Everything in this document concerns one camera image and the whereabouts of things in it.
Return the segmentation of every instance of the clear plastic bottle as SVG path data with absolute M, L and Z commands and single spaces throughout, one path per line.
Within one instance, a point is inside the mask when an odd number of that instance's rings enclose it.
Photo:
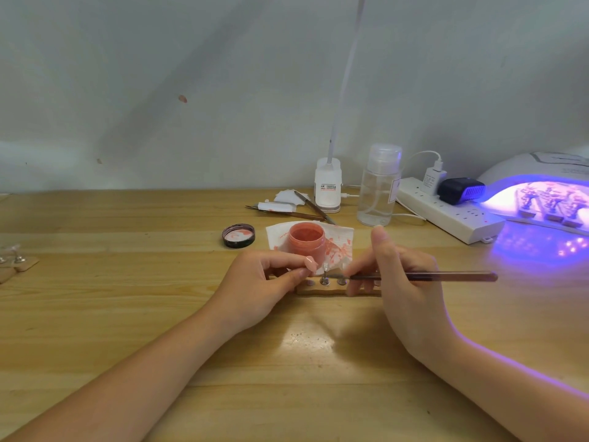
M 401 181 L 402 148 L 393 144 L 372 144 L 362 175 L 357 219 L 368 226 L 386 226 Z

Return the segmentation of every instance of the person's left hand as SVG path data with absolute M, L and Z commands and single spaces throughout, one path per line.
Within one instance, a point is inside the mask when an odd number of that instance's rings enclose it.
M 276 279 L 269 280 L 271 274 Z M 205 307 L 237 334 L 258 324 L 310 274 L 304 256 L 275 250 L 244 251 L 235 258 Z

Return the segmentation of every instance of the uv nail lamp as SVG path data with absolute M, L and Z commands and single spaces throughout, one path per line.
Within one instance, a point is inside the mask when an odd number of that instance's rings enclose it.
M 589 159 L 557 152 L 517 155 L 478 178 L 483 208 L 515 222 L 589 236 Z

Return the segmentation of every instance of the black power adapter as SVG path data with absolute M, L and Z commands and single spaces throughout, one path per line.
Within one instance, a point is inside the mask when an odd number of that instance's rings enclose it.
M 447 178 L 440 183 L 437 193 L 448 204 L 460 204 L 481 197 L 485 184 L 473 178 Z

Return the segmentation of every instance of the hand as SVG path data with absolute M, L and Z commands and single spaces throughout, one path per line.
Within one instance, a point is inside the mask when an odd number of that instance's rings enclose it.
M 420 251 L 395 246 L 382 226 L 371 233 L 372 249 L 344 270 L 351 276 L 380 272 L 382 303 L 387 319 L 407 351 L 419 361 L 444 350 L 458 334 L 446 312 L 439 282 L 409 282 L 405 272 L 438 271 L 433 257 Z M 356 295 L 363 281 L 350 281 L 348 295 Z M 372 291 L 372 281 L 364 289 Z
M 205 307 L 214 310 L 233 334 L 252 327 L 311 274 L 305 268 L 305 259 L 298 254 L 272 250 L 242 252 Z M 269 281 L 271 274 L 277 277 Z

